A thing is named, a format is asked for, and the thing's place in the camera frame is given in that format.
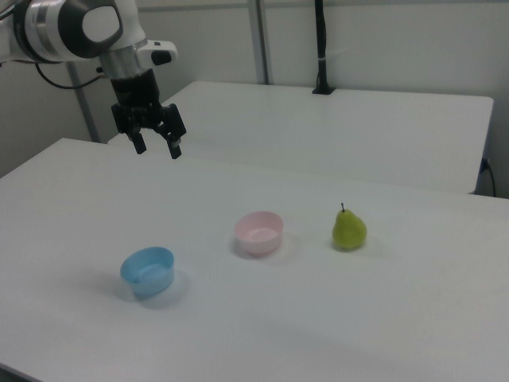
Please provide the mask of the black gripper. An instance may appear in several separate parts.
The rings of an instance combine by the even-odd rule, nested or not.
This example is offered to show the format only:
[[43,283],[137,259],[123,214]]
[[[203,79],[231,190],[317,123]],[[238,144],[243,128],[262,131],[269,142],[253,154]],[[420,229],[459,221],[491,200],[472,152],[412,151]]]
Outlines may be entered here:
[[153,69],[123,79],[112,79],[117,103],[112,107],[115,126],[133,143],[137,154],[146,151],[141,129],[144,124],[157,124],[154,130],[166,141],[172,159],[181,156],[181,138],[186,128],[175,104],[163,107]]

